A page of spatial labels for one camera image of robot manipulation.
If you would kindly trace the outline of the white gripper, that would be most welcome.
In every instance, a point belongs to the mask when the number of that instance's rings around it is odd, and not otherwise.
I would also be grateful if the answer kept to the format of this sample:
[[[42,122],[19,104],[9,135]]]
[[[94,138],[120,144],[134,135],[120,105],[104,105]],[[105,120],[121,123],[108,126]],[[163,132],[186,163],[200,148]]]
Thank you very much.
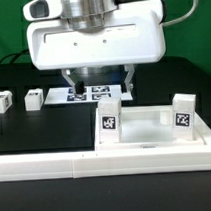
[[[84,82],[70,68],[125,64],[122,91],[131,91],[133,64],[157,62],[166,51],[162,0],[32,0],[22,12],[32,63],[62,69],[77,95]]]

